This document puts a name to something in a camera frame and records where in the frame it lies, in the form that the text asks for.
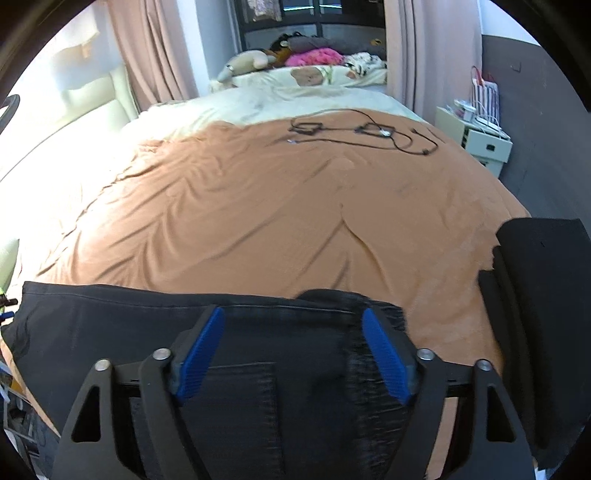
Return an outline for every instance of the striped bag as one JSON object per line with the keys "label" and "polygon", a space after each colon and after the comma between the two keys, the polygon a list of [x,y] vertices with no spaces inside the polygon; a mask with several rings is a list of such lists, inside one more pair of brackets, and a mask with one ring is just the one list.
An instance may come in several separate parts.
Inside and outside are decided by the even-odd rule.
{"label": "striped bag", "polygon": [[476,114],[489,122],[501,125],[501,109],[499,104],[499,86],[482,78],[477,67],[472,67],[472,106]]}

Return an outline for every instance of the stuffed animal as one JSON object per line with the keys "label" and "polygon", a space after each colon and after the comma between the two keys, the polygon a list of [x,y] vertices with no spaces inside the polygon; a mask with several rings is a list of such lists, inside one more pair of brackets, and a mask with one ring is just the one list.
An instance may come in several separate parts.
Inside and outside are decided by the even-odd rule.
{"label": "stuffed animal", "polygon": [[309,65],[340,65],[343,56],[332,48],[317,48],[306,53],[294,53],[287,59],[287,67],[304,67]]}
{"label": "stuffed animal", "polygon": [[264,70],[276,61],[276,57],[268,55],[260,50],[247,50],[236,55],[226,64],[224,69],[217,76],[217,81],[225,83],[232,77],[244,75],[245,73]]}
{"label": "stuffed animal", "polygon": [[292,51],[290,49],[289,39],[301,36],[300,32],[293,32],[291,35],[284,33],[271,44],[271,51],[277,57],[277,61],[273,65],[274,67],[283,67],[287,59],[291,56]]}
{"label": "stuffed animal", "polygon": [[354,76],[347,75],[349,78],[365,77],[372,70],[386,68],[386,62],[377,55],[370,55],[366,51],[353,55],[345,55],[342,64],[354,72]]}
{"label": "stuffed animal", "polygon": [[332,48],[341,55],[352,55],[360,51],[366,51],[370,55],[376,55],[380,59],[386,59],[386,45],[378,38],[369,42],[354,38],[322,38],[305,37],[297,35],[286,40],[287,48],[293,53],[306,53],[317,48]]}

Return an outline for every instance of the wall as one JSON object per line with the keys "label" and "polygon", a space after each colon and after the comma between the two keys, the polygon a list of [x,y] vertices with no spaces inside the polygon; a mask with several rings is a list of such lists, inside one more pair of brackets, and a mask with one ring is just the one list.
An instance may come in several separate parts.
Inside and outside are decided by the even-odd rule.
{"label": "wall", "polygon": [[191,69],[200,96],[239,50],[229,0],[177,0]]}
{"label": "wall", "polygon": [[483,69],[499,84],[514,142],[501,181],[533,216],[580,218],[591,232],[591,113],[542,47],[503,31],[514,35],[483,36]]}
{"label": "wall", "polygon": [[69,23],[54,37],[54,44],[39,52],[12,88],[11,94],[20,95],[21,103],[0,135],[0,177],[3,168],[22,159],[55,131],[56,122],[70,107],[64,91],[79,89],[123,63],[106,5],[95,2],[81,15],[87,14],[93,18],[98,34],[86,48],[56,49],[56,43],[69,41],[72,32],[67,29],[75,22]]}
{"label": "wall", "polygon": [[482,34],[494,37],[512,38],[533,45],[539,45],[525,28],[519,25],[492,0],[480,1]]}

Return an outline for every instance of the pillow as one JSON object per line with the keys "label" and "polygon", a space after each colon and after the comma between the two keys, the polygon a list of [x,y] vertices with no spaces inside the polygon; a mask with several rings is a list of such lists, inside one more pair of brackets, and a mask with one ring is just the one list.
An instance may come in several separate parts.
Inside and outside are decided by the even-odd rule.
{"label": "pillow", "polygon": [[19,239],[0,233],[0,288],[7,291],[17,264]]}

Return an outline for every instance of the pink curtain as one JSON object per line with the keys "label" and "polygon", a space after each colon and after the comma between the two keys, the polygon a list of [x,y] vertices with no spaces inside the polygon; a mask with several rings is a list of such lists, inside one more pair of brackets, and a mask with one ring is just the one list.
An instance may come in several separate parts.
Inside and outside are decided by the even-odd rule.
{"label": "pink curtain", "polygon": [[425,120],[470,98],[482,66],[478,0],[385,0],[388,93]]}
{"label": "pink curtain", "polygon": [[108,5],[140,110],[196,97],[176,2],[108,0]]}

